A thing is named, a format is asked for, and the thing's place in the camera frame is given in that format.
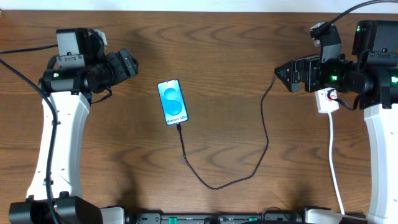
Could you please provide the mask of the blue Galaxy smartphone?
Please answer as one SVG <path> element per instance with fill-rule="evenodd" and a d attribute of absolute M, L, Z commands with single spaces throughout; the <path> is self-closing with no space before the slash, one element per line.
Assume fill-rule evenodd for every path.
<path fill-rule="evenodd" d="M 167 126 L 188 121 L 188 113 L 178 79 L 157 84 Z"/>

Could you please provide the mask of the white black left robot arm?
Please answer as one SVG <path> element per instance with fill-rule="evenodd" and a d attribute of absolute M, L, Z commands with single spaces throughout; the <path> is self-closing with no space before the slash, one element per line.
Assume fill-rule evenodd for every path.
<path fill-rule="evenodd" d="M 10 222 L 132 223 L 123 207 L 84 200 L 80 161 L 93 94 L 109 98 L 113 86 L 137 75 L 138 61 L 126 49 L 106 53 L 106 36 L 98 29 L 59 29 L 56 37 L 58 54 L 34 85 L 44 111 L 37 167 L 26 199 L 10 206 Z"/>

